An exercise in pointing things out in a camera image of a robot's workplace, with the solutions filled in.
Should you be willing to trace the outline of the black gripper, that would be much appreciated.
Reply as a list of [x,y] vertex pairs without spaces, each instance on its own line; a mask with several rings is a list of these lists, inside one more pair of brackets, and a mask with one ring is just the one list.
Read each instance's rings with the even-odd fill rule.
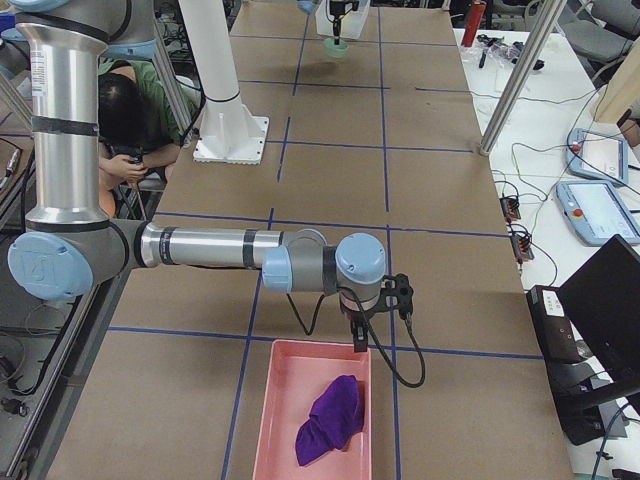
[[341,312],[351,321],[350,329],[355,353],[364,353],[368,349],[368,329],[363,322],[369,321],[376,314],[375,307],[378,300],[378,296],[360,299],[351,294],[339,295]]
[[344,17],[351,11],[358,10],[358,0],[330,0],[329,15],[333,17],[333,41],[336,46],[340,45],[341,38],[341,17]]

